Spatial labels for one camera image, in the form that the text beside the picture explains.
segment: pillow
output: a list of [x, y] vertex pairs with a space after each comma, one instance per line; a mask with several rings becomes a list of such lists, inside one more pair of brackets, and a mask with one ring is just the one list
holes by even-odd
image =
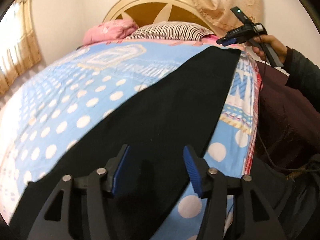
[[89, 45], [96, 42], [124, 39], [136, 29], [138, 29], [138, 25], [132, 19], [108, 21], [89, 29], [84, 35], [82, 43]]
[[199, 24], [189, 22], [160, 22], [143, 26], [127, 39], [162, 39], [180, 41], [201, 41], [213, 32]]

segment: black cable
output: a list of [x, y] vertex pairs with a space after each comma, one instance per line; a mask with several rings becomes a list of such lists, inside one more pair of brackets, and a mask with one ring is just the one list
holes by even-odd
[[[260, 142], [261, 142], [261, 144], [262, 144], [262, 147], [263, 147], [265, 153], [267, 154], [267, 157], [268, 157], [269, 162], [271, 163], [271, 165], [273, 166], [273, 168], [276, 169], [276, 170], [286, 171], [286, 172], [320, 172], [320, 169], [316, 169], [316, 170], [287, 169], [287, 168], [281, 168], [281, 167], [275, 165], [274, 162], [272, 161], [271, 157], [270, 157], [270, 154], [269, 154], [269, 152], [268, 152], [267, 147], [265, 146], [265, 144], [264, 144], [264, 142], [263, 142], [263, 140], [262, 140], [262, 138], [261, 138], [261, 135], [260, 135], [260, 133], [259, 133], [259, 117], [260, 117], [260, 101], [261, 101], [261, 100], [260, 100], [260, 90], [261, 90], [261, 87], [262, 87], [262, 80], [263, 80], [263, 78], [264, 78], [264, 76], [265, 76], [265, 74], [266, 74], [266, 70], [267, 70], [267, 54], [266, 54], [266, 52], [265, 52], [265, 50], [264, 50], [262, 38], [261, 38], [261, 36], [260, 36], [260, 34], [259, 34], [258, 32], [257, 32], [257, 34], [258, 34], [258, 36], [259, 36], [259, 38], [260, 38], [261, 48], [262, 48], [262, 50], [263, 50], [263, 52], [264, 52], [264, 55], [265, 55], [264, 71], [263, 71], [263, 76], [261, 76], [261, 83], [260, 83], [260, 86], [259, 86], [259, 95], [258, 95], [258, 111], [259, 111], [259, 114], [258, 114], [258, 120], [257, 120], [257, 135], [258, 135], [259, 140], [260, 140]], [[275, 146], [282, 140], [284, 134], [285, 134], [285, 131], [284, 131], [284, 133], [281, 135], [281, 137], [279, 138], [279, 140], [276, 141], [276, 142], [273, 144], [274, 148], [275, 148]]]

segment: pink pillow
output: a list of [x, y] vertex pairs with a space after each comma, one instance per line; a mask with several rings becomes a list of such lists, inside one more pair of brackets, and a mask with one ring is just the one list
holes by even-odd
[[89, 45], [101, 41], [124, 39], [139, 27], [132, 19], [112, 20], [89, 29], [83, 38], [83, 45]]

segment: bed sheet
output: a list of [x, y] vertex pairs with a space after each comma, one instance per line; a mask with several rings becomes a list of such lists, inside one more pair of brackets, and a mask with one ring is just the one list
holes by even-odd
[[[0, 213], [5, 220], [10, 221], [29, 181], [45, 176], [68, 149], [124, 101], [212, 43], [99, 43], [68, 54], [26, 82], [7, 103], [0, 127]], [[242, 51], [204, 157], [228, 176], [250, 171], [258, 82], [255, 62]], [[189, 185], [152, 239], [194, 237], [204, 206], [205, 200]], [[231, 208], [229, 200], [229, 220]]]

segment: metal screw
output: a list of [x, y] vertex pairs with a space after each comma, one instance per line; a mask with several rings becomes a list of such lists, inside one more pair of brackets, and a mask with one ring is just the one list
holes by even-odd
[[251, 177], [250, 175], [244, 175], [244, 176], [243, 176], [243, 179], [244, 179], [244, 181], [249, 182], [249, 181], [252, 180], [252, 177]]
[[69, 174], [64, 175], [64, 176], [62, 177], [62, 180], [63, 180], [64, 182], [67, 182], [67, 181], [71, 180], [71, 175], [69, 175]]
[[216, 168], [210, 168], [208, 169], [208, 172], [211, 174], [211, 175], [214, 175], [214, 174], [217, 174], [218, 173], [218, 170]]
[[106, 169], [105, 168], [99, 168], [99, 169], [97, 169], [97, 173], [99, 175], [105, 174], [106, 173]]

